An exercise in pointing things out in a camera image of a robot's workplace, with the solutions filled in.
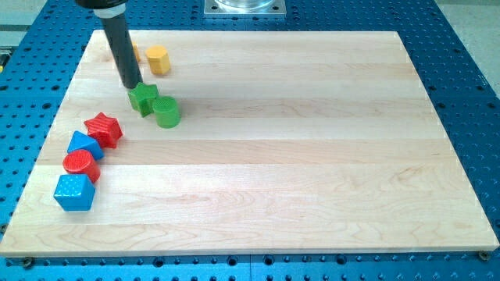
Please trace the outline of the black robot arm end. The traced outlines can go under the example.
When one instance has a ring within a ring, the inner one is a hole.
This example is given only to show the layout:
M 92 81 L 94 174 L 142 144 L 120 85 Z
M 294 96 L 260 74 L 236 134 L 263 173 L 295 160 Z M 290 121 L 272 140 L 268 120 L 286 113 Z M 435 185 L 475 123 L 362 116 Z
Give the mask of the black robot arm end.
M 75 2 L 86 9 L 109 9 L 122 5 L 127 0 L 75 0 Z

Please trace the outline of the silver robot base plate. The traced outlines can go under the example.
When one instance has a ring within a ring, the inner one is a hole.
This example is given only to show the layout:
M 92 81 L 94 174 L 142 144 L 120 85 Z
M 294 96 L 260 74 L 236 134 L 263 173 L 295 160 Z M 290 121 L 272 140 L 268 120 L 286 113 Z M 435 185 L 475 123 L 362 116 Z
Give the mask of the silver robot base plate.
M 285 0 L 205 0 L 206 16 L 285 16 Z

